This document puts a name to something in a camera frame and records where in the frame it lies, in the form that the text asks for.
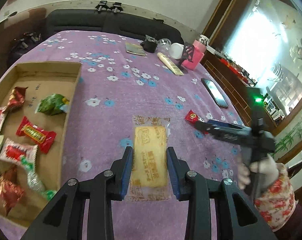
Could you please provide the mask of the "floral sleeve forearm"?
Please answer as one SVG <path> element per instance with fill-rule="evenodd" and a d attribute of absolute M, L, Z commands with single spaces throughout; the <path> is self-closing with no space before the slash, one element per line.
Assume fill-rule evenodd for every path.
<path fill-rule="evenodd" d="M 295 211 L 300 210 L 286 166 L 277 163 L 276 168 L 279 171 L 278 179 L 254 201 L 255 207 L 272 232 L 283 228 L 293 218 Z"/>

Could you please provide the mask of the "white gloved right hand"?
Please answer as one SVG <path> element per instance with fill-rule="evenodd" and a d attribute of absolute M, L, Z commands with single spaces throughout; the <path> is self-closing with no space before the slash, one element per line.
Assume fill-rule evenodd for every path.
<path fill-rule="evenodd" d="M 238 186 L 241 190 L 244 190 L 251 184 L 251 173 L 262 174 L 261 188 L 263 190 L 271 186 L 279 178 L 279 170 L 277 168 L 275 160 L 270 154 L 267 158 L 251 163 L 248 167 L 242 161 L 242 157 L 237 157 L 238 165 Z"/>

